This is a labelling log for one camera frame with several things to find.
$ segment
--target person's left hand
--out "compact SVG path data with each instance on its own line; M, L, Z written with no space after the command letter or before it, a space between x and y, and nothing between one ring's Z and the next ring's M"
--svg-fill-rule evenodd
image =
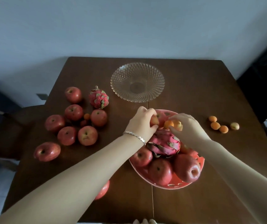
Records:
M153 108L147 110L143 106L139 107L135 116L129 121L125 131L131 131L143 138L145 142L148 142L158 128L158 125L150 127L150 119L153 115L156 115L156 111Z

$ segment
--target bracelet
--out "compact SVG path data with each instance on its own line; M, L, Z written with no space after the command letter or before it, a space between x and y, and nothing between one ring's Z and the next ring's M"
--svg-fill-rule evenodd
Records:
M140 140L144 143L144 145L146 145L145 140L144 140L143 138L141 138L139 135L137 135L137 134L135 134L135 133L133 133L133 132L131 132L131 131L125 131L123 134L125 134L125 133L129 133L129 134L131 134L131 135L137 137L138 139L140 139Z

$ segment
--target empty glass bowl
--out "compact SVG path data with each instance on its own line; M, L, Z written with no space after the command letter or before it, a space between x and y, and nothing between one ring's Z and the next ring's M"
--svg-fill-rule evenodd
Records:
M111 77L111 87L115 94L131 102L151 101L161 94L164 86L164 76L150 64L126 64L119 67Z

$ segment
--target white wall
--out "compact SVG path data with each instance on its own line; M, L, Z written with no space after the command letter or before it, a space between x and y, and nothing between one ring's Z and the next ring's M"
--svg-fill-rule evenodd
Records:
M267 0L0 0L0 89L42 104L66 57L209 58L235 78L267 47Z

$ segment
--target wooden tabletop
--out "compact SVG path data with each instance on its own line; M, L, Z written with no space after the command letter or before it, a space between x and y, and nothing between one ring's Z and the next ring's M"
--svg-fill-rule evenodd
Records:
M124 101L114 94L109 84L111 75L118 67L132 62L154 65L163 73L165 88L158 98L138 104ZM109 105L105 108L109 122L98 129L98 141L89 147L78 142L62 146L60 156L50 162L35 160L33 151L36 146L45 141L57 142L56 136L47 132L43 124L48 115L63 114L69 105L64 90L69 86L80 88L85 99L82 106L86 113L91 113L88 94L96 85L109 95ZM267 177L267 137L223 62L70 57L46 101L43 116L23 145L24 154L3 211L120 136L140 105L191 114L211 139ZM227 134L213 131L207 122L210 115L217 116L221 124L238 122L241 128ZM208 162L205 162L198 181L182 189L163 190L145 182L128 161L111 178L107 194L94 201L79 222L132 223L143 218L154 218L163 223L256 223Z

